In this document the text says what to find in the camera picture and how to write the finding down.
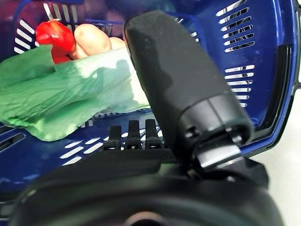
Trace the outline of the black five-finger right hand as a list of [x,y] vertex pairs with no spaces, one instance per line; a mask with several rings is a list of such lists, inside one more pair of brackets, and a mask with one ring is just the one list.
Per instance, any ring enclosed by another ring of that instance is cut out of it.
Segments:
[[241,154],[253,124],[208,54],[171,16],[125,23],[131,60],[175,161],[146,125],[145,150],[103,150],[40,178],[16,202],[10,226],[281,226],[264,165]]

